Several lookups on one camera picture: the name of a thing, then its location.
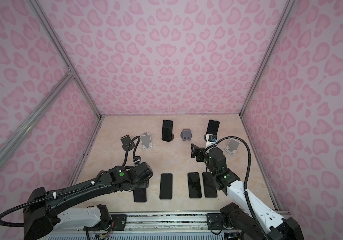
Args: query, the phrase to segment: metal mounting plate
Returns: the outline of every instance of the metal mounting plate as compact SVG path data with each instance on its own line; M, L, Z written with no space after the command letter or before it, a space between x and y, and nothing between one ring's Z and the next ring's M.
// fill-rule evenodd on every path
M221 214L206 214L209 230L221 230L223 218Z
M111 218L114 222L114 228L113 231L124 231L126 226L126 214L117 214L117 215L111 215Z

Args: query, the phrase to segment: marble floor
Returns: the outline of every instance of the marble floor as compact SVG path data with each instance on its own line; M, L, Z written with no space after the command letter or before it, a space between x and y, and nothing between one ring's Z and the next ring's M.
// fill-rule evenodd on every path
M162 121L172 120L174 140L165 142L161 140ZM116 192L102 195L77 207L105 204L110 212L147 212L147 211L188 211L188 210L219 210L226 206L232 199L222 191L218 191L217 198L205 198L203 193L202 172L205 164L196 162L190 157L190 144L198 147L205 146L203 136L206 133L210 119L220 122L218 138L226 136L238 136L247 143L247 138L240 117L232 115L163 115L163 116L108 116L102 122L101 129L94 142L90 155L77 182L83 182L94 178L100 170L109 170L114 166L121 165L125 151L122 149L120 138L130 135L131 138L149 132L153 142L153 148L142 149L141 144L136 151L143 162L147 162L152 168L154 175L149 181L147 189L147 202L135 203L132 192ZM182 141L180 133L182 129L191 129L192 140ZM218 146L224 150L227 140ZM241 180L245 179L248 156L246 148L241 144L235 155L224 151L227 165ZM127 166L132 164L132 151L129 152ZM200 173L202 198L190 199L188 193L188 172ZM173 174L173 198L170 200L159 199L160 176L162 173ZM260 198L267 206L274 209L270 199L264 178L252 152L252 163L248 189Z

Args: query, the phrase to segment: phone screen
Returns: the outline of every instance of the phone screen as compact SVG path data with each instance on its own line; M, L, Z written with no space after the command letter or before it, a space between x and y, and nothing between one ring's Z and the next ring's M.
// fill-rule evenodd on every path
M202 198L200 174L197 172L188 173L189 198Z
M161 186L159 188L159 199L172 199L173 195L173 174L161 174Z
M136 188L133 190L134 202L146 202L146 188Z
M162 122L162 141L172 141L173 121L164 120Z
M203 172L202 181L205 197L217 197L217 189L214 185L212 174L210 172Z
M206 134L217 135L218 128L220 127L220 122L209 120L208 128L206 130Z

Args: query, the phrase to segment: wire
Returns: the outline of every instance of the wire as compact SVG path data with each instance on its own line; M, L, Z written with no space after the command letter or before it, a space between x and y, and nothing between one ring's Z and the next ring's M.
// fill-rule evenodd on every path
M99 178L101 177L101 175L104 172L106 172L106 171L100 171L98 173L98 175L93 179L93 181L96 182L97 180L99 180ZM89 183L88 185L86 185L84 187L81 187L79 189L75 189L75 190L68 191L68 192L61 192L61 193L57 194L57 197L60 197L60 196L63 196L63 195L68 195L68 194L72 194L72 193L75 193L75 192L79 192L79 191L85 190L85 189L87 189L87 188L89 188L91 186L92 186L92 183ZM2 218L5 217L8 214L11 214L12 212L15 212L15 211L19 210L19 209L23 209L23 208L28 207L28 206L33 205L33 204L41 203L41 202L44 202L44 201L49 200L49 199L54 199L54 197L51 195L51 196L42 197L42 198L39 198L39 199L34 199L34 200L30 201L30 202L18 205L16 207L13 207L11 209L8 209L8 210L4 211L3 213L0 214L0 225L1 226L5 226L5 227L23 227L24 226L23 223L6 222L6 221L3 221Z
M208 146L207 148L205 148L204 152L208 151L212 147L217 146L220 142L222 142L223 140L226 140L226 139L237 139L237 140L241 141L245 145L246 150L248 151L248 167L246 169L246 175L245 175L245 181L244 181L244 194L245 194L246 204L248 205L250 214L251 214L257 228L259 229L261 234L264 236L264 239L268 239L268 236L266 235L264 229L262 228L260 222L258 221L256 214L254 213L254 210L253 210L253 207L251 206L249 195L248 195L248 179L249 179L250 167L251 167L251 153L250 153L250 148L249 148L248 144L242 138L235 137L235 136L228 136L228 137L223 137L220 140L218 140L215 144Z
M215 233L215 232L213 232L212 231L212 225L214 224L214 223L221 223L221 230L218 232L218 233ZM214 234L214 235L219 235L219 234L221 234L222 233L222 229L223 229L223 226L222 226L222 222L219 222L219 221L215 221L215 222L212 222L211 224L210 224L210 231Z
M109 234L114 228L114 221L113 220L111 220L111 221L112 221L111 228L110 228L109 232L107 232L107 234Z
M86 232L86 238L87 240L90 240L90 236L89 236L89 228L85 228L85 232Z
M137 143L135 144L135 147L134 147L134 151L133 151L133 162L135 161L134 158L135 158L135 151L137 150L137 147L138 145L140 144L140 140L141 140L141 137L140 136L135 136L133 137L133 139L130 141L130 143L127 145L128 147L126 148L126 152L125 152L125 160L123 161L123 164L122 166L125 166L126 165L126 162L127 162L127 157L129 155L129 146L136 140L138 139Z

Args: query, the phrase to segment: metal rail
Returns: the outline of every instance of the metal rail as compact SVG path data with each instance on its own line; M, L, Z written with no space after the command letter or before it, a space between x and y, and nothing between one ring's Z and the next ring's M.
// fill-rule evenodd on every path
M54 48L57 50L59 56L61 57L64 64L67 66L69 70L71 70L75 74L75 83L81 90L81 93L85 97L87 103L92 108L94 114L97 116L98 119L101 118L101 113L99 112L94 100L90 96L89 92L86 90L85 85L83 84L81 77L78 75L76 68L74 67L73 63L71 62L69 56L67 55L65 48L63 47L58 35L54 31L52 25L49 22L41 4L38 0L27 0L30 8L33 10L34 14L38 18L42 28L46 32L47 36L49 37L50 41L52 42Z
M37 108L29 115L29 117L20 125L14 132L13 136L7 140L2 149L0 150L0 170L5 165L11 154L21 145L25 137L45 115L46 111L61 95L63 90L67 87L75 76L68 72L59 81L56 87L47 95L44 100L37 106Z
M73 175L70 178L68 187L77 183L78 177L79 177L79 175L81 175L83 166L85 165L85 163L86 163L86 161L87 161L87 159L89 157L89 154L90 154L90 152L92 150L94 141L97 138L99 129L101 128L101 125L102 125L102 122L103 122L104 118L105 117L102 117L100 120L97 120L97 122L95 123L95 127L93 129L93 132L92 132L89 140L86 143L85 150L83 151L80 159L78 160L77 166L75 167Z
M288 211L276 211L285 218L290 217ZM115 231L110 236L152 236L152 234L162 234L162 236L189 234L213 235L208 229L206 214L220 213L219 211L181 211L181 212L111 212L110 214L126 214L126 225L124 231ZM239 232L238 229L223 229L223 232ZM93 235L106 232L91 232ZM54 230L48 239L60 239L58 237L74 236L83 237L82 227L66 228Z
M294 9L296 3L297 3L297 0L288 0L285 4L284 10L281 14L281 17L278 21L278 24L277 24L275 30L273 32L273 36L269 42L268 48L266 49L266 52L265 52L264 57L262 58L261 64L259 65L259 67L257 69L257 73L253 79L253 83L249 89L248 94L246 95L245 102L242 105L241 112L240 112L241 118L243 117L249 103L251 102L251 99L252 99L252 96L255 92L256 86L259 83L259 81L263 75L263 72L269 63L271 56L273 55L274 48L276 47L277 43L279 42L281 35L282 35L283 31L285 30L286 25L289 22L290 15L293 12L293 9Z
M266 170L264 168L264 165L262 164L262 161L261 161L261 158L260 156L258 155L258 151L256 150L256 147L254 146L253 144L253 141L250 139L250 133L244 123L244 120L241 118L241 122L242 122L242 126L244 127L245 129L245 132L246 132L246 135L248 136L248 140L250 142L250 145L251 145L251 149L252 151L254 152L254 155L256 156L256 160L257 160L257 164L258 166L260 167L260 170L261 170L261 174L262 174L262 177L264 178L265 180L265 184L266 184L266 187L268 188L268 192L269 192L269 195L270 195L270 198L271 198L271 201L273 202L273 206L277 209L277 210L282 210L283 207L282 207L282 204L280 203L280 201L278 200L277 198L277 194L268 178L268 175L266 173Z

